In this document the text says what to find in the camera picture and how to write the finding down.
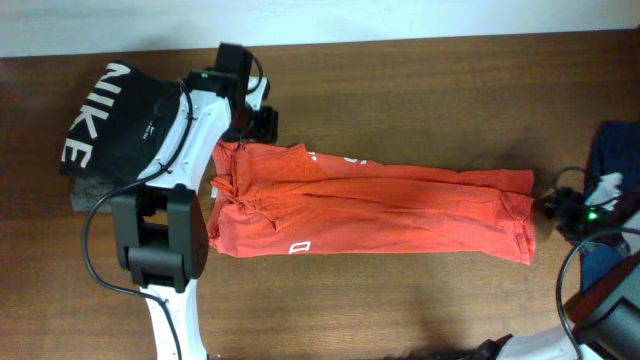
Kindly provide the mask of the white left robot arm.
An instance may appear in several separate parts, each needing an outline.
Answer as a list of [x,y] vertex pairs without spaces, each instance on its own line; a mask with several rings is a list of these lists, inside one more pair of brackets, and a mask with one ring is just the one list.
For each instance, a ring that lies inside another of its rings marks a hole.
[[174,122],[133,184],[111,198],[120,267],[147,302],[160,359],[205,359],[197,285],[208,257],[198,192],[221,139],[271,140],[278,113],[264,75],[193,71],[178,85]]

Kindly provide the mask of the orange red t-shirt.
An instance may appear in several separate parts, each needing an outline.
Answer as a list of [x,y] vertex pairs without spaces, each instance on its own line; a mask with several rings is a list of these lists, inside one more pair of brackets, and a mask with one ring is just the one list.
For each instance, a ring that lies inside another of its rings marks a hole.
[[529,170],[383,165],[304,145],[220,143],[210,245],[238,258],[480,252],[530,263]]

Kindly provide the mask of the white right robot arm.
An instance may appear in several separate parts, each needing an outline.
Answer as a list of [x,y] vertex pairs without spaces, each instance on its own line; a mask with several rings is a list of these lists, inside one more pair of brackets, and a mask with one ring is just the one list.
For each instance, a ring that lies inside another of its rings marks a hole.
[[619,172],[591,192],[555,186],[539,203],[571,249],[559,270],[559,325],[487,340],[470,359],[636,359],[639,356],[639,192]]

